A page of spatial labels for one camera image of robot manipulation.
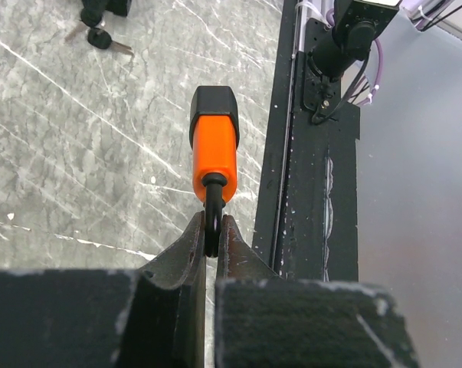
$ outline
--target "orange padlock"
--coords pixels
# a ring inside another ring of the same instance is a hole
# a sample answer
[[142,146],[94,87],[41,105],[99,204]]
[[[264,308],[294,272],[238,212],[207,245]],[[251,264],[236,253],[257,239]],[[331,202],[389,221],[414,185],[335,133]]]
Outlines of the orange padlock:
[[238,187],[238,104],[225,86],[197,88],[191,109],[193,190],[205,204],[205,253],[216,256],[222,208]]

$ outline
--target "gray wall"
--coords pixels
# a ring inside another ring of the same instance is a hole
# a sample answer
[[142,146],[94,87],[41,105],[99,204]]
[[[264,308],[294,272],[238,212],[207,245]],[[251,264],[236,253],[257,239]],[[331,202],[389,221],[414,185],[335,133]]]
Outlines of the gray wall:
[[385,74],[362,109],[362,281],[397,297],[421,363],[462,367],[462,42],[397,18]]

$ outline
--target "car key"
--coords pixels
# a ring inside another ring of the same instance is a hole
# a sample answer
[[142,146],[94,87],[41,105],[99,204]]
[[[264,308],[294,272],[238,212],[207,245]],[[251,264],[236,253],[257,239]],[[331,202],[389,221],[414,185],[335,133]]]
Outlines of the car key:
[[103,10],[92,9],[92,8],[83,8],[80,11],[80,19],[77,23],[76,28],[74,28],[66,37],[65,41],[69,42],[79,33],[86,31],[88,28],[103,28],[105,22],[103,20]]
[[132,57],[135,56],[130,46],[114,41],[110,34],[101,28],[91,28],[87,33],[87,41],[100,50],[111,49]]

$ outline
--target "gray marble tabletop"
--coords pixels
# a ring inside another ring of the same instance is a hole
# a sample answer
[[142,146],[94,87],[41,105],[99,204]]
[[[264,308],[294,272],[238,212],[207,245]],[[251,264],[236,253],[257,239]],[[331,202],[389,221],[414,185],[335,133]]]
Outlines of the gray marble tabletop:
[[251,243],[280,2],[133,2],[105,22],[134,58],[94,49],[85,33],[66,44],[80,8],[0,0],[0,268],[138,268],[175,241],[202,208],[188,117],[206,84],[238,99],[227,211]]

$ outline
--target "purple cable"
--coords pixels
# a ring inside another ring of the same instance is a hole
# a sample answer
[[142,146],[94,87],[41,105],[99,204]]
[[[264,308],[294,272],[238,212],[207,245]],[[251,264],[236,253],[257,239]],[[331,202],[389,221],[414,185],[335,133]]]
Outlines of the purple cable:
[[[326,20],[328,21],[329,25],[333,26],[335,25],[335,19],[333,17],[334,14],[334,9],[330,9],[326,12]],[[382,70],[384,69],[384,52],[382,50],[382,45],[379,39],[375,39],[375,46],[377,47],[378,50],[378,66],[377,66],[377,73],[375,74],[375,80],[374,80],[374,87],[370,89],[370,93],[372,94],[372,98],[377,94],[377,89],[375,86],[380,85],[381,83],[381,78],[382,78]],[[355,87],[355,90],[358,90],[358,88],[362,85],[363,81],[366,79],[366,77],[362,77],[362,79],[358,82],[358,84]],[[370,102],[370,99],[367,97],[360,102],[358,102],[359,106],[366,105]]]

